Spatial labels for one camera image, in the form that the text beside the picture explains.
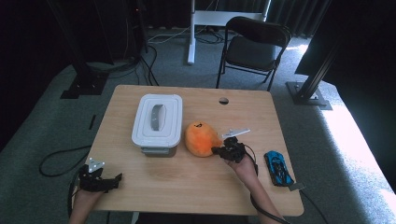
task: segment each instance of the robotic hand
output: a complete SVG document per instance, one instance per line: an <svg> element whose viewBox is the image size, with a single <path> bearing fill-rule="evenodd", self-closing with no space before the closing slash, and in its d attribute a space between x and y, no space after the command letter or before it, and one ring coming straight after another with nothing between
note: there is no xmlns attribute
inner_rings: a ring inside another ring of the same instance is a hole
<svg viewBox="0 0 396 224"><path fill-rule="evenodd" d="M226 138L224 147L212 147L212 152L215 155L220 155L224 160L235 161L236 163L239 163L247 153L245 145L238 143L235 136Z"/></svg>
<svg viewBox="0 0 396 224"><path fill-rule="evenodd" d="M79 169L79 187L90 192L104 191L105 193L111 189L117 189L122 180L122 174L112 179L103 179L101 175L104 164L104 162L97 162L90 158L90 164L84 164Z"/></svg>

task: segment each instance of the black stand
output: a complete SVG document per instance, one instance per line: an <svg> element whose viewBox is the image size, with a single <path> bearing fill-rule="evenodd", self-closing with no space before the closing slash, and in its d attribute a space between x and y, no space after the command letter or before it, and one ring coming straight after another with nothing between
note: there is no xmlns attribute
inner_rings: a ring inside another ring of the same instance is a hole
<svg viewBox="0 0 396 224"><path fill-rule="evenodd" d="M315 90L307 99L301 96L306 82L287 82L293 102L297 105L317 105L322 110L332 110L329 101L325 100L319 90Z"/></svg>
<svg viewBox="0 0 396 224"><path fill-rule="evenodd" d="M106 84L108 74L95 74L86 64L79 49L78 42L72 33L64 12L58 0L47 0L52 13L58 22L65 38L64 48L66 50L77 76L70 89L65 91L61 99L77 99L82 95L100 95Z"/></svg>

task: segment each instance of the toy car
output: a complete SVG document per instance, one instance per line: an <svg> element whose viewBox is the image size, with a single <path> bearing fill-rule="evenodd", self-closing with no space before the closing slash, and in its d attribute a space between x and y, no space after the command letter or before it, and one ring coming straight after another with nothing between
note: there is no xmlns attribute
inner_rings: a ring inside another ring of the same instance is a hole
<svg viewBox="0 0 396 224"><path fill-rule="evenodd" d="M294 183L294 180L289 175L282 154L276 151L269 151L264 154L264 158L275 186L288 187Z"/></svg>

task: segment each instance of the stuffed toy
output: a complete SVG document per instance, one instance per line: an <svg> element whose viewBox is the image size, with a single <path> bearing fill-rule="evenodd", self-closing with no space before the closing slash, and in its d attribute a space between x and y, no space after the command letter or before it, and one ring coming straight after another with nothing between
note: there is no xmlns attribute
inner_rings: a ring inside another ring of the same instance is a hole
<svg viewBox="0 0 396 224"><path fill-rule="evenodd" d="M195 121L185 131L186 147L197 157L208 157L213 154L212 147L220 147L222 141L218 133L207 123Z"/></svg>

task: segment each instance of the human arm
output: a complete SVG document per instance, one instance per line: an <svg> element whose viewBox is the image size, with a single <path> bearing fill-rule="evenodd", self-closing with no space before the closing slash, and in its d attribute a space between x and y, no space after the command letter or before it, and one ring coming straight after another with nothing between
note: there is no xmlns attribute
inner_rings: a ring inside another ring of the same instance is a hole
<svg viewBox="0 0 396 224"><path fill-rule="evenodd" d="M225 162L231 168L233 168L238 178L245 184L247 189L250 191L250 194L253 197L254 201L261 209L276 217L280 217L284 219L279 214L273 202L271 201L270 197L268 196L267 192L265 191L264 187L262 186L262 183L260 182L259 178L256 175L253 161L250 159L248 155L245 155L244 158L239 163L236 163L234 161L226 161L226 160ZM261 224L279 223L260 212L258 212L258 217Z"/></svg>
<svg viewBox="0 0 396 224"><path fill-rule="evenodd" d="M75 196L73 211L69 218L69 224L83 224L90 215L91 210L99 201L104 191L90 192L80 189Z"/></svg>

